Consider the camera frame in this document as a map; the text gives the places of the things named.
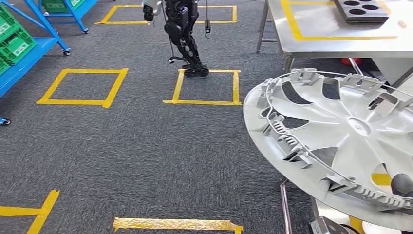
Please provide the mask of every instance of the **wheel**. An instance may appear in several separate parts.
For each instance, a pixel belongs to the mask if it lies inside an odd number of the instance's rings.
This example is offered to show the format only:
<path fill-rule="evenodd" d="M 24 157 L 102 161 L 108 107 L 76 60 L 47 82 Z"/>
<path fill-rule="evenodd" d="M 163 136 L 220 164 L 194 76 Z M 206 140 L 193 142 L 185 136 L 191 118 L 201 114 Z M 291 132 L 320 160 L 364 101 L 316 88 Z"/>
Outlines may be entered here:
<path fill-rule="evenodd" d="M 5 119 L 3 119 L 3 123 L 1 125 L 2 126 L 8 126 L 11 123 L 12 123 L 11 120 L 5 118 Z"/>

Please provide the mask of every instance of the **gray carpet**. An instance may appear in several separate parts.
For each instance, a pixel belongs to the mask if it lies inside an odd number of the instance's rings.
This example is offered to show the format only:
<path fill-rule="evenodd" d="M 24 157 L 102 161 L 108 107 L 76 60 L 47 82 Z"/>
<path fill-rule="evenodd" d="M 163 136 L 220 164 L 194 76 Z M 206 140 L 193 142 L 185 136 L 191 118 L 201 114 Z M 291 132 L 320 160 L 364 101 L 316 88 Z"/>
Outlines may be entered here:
<path fill-rule="evenodd" d="M 12 0 L 24 8 L 19 0 Z M 51 189 L 60 196 L 41 234 L 110 234 L 114 217 L 229 219 L 245 234 L 282 234 L 279 183 L 282 175 L 255 148 L 241 106 L 167 105 L 181 64 L 168 65 L 163 17 L 153 25 L 98 25 L 114 4 L 100 2 L 83 18 L 90 34 L 57 25 L 72 48 L 56 46 L 0 99 L 0 115 L 13 123 L 0 128 L 0 205 L 40 207 Z M 199 52 L 212 69 L 239 69 L 240 95 L 283 73 L 275 43 L 255 53 L 262 1 L 209 0 L 237 5 L 238 22 L 213 24 L 206 39 L 195 26 Z M 211 9 L 212 20 L 227 20 Z M 141 20 L 127 9 L 113 20 Z M 41 31 L 28 22 L 33 34 Z M 268 25 L 266 37 L 274 35 Z M 298 59 L 295 67 L 348 73 L 338 59 Z M 37 105 L 64 68 L 129 68 L 112 106 Z M 53 98 L 103 98 L 110 75 L 68 75 Z M 231 78 L 184 81 L 181 98 L 230 100 Z M 313 219 L 308 195 L 288 188 L 293 230 L 308 234 Z M 33 217 L 0 217 L 0 234 L 23 234 Z M 216 231 L 119 230 L 140 234 L 229 234 Z"/>

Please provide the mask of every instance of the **green plastic bin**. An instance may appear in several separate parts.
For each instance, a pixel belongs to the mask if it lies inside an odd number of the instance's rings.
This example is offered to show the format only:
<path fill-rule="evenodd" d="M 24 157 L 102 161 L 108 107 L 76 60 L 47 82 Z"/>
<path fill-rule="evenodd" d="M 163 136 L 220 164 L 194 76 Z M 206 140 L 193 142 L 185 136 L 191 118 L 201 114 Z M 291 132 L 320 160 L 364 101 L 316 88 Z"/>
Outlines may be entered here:
<path fill-rule="evenodd" d="M 3 74 L 7 69 L 9 69 L 10 65 L 0 58 L 0 75 Z"/>
<path fill-rule="evenodd" d="M 77 9 L 85 0 L 69 0 L 74 9 Z M 41 5 L 48 13 L 68 13 L 69 9 L 63 0 L 42 0 Z"/>
<path fill-rule="evenodd" d="M 17 29 L 6 40 L 0 43 L 0 57 L 8 64 L 14 65 L 20 61 L 33 47 L 36 42 L 26 30 Z"/>
<path fill-rule="evenodd" d="M 0 4 L 0 42 L 3 42 L 20 26 L 10 12 Z"/>

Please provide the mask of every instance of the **red object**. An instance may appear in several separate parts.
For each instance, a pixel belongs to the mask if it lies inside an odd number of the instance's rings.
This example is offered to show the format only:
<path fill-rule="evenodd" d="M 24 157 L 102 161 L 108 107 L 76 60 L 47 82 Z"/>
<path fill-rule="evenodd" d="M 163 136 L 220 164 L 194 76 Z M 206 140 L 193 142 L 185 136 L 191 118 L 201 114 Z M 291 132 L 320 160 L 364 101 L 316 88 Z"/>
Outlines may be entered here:
<path fill-rule="evenodd" d="M 359 65 L 363 61 L 362 58 L 353 58 L 353 60 L 354 60 L 354 62 L 356 62 L 357 65 Z M 341 62 L 345 65 L 351 65 L 348 58 L 342 58 Z"/>

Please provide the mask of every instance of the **table top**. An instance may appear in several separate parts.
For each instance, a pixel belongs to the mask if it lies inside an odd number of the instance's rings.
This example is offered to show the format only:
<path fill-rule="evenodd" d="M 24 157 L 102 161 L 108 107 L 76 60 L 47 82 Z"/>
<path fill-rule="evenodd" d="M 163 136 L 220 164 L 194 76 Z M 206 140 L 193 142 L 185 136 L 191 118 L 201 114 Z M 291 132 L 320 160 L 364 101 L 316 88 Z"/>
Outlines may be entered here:
<path fill-rule="evenodd" d="M 413 58 L 413 0 L 377 1 L 384 24 L 346 24 L 329 0 L 267 0 L 285 56 Z"/>

